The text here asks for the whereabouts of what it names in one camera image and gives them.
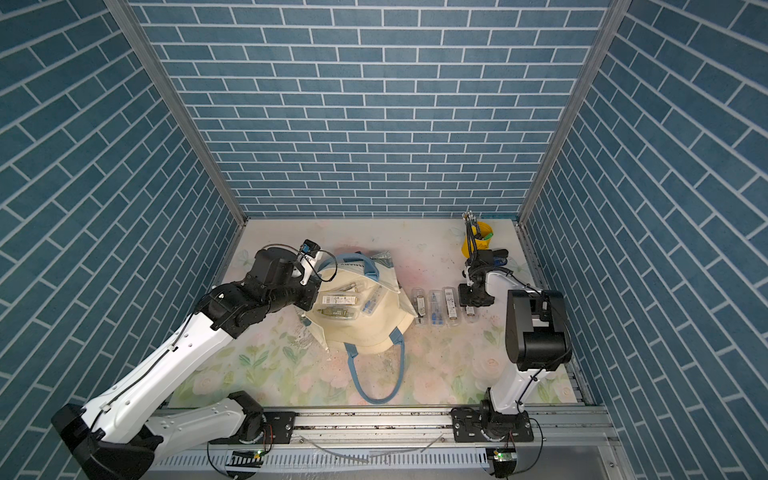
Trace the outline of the clear compass set case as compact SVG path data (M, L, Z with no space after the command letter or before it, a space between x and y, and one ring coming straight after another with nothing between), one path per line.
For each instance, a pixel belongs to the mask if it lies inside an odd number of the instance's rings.
M415 287L411 291L412 304L417 314L417 323L425 325L427 323L427 299L425 291Z

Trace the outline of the cream canvas tote bag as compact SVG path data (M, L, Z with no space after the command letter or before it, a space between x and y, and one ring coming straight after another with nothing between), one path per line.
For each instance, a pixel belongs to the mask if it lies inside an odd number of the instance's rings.
M369 404L381 405L391 401L400 390L406 371L404 333L417 317L407 294L401 289L395 263L389 251L371 256L363 253L342 253L325 257L316 265L323 279L313 307L300 314L300 321L319 344L328 351L346 355L346 363L358 394ZM373 288L382 285L386 294L372 316L361 313L362 305ZM317 310L330 306L321 304L325 293L356 294L359 304L349 306L358 310L354 320L332 320L321 317ZM360 383L356 359L361 355L380 354L392 347L399 349L399 370L391 393L370 396Z

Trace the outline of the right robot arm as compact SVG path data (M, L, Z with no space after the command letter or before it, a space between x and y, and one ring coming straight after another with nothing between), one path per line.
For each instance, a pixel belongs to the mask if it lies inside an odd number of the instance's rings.
M462 307L505 307L504 346L508 364L478 407L475 427L490 441L530 436L525 404L536 384L568 363L572 340L563 294L524 283L489 250L468 254Z

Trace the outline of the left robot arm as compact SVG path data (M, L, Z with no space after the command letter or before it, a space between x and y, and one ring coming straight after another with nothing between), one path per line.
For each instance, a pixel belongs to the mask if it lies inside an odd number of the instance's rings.
M268 245L239 281L204 294L181 327L134 370L85 405L69 403L51 423L90 479L139 479L156 462L217 439L272 440L263 407L237 391L210 406L165 417L156 410L202 363L267 315L287 306L309 310L325 257L307 240Z

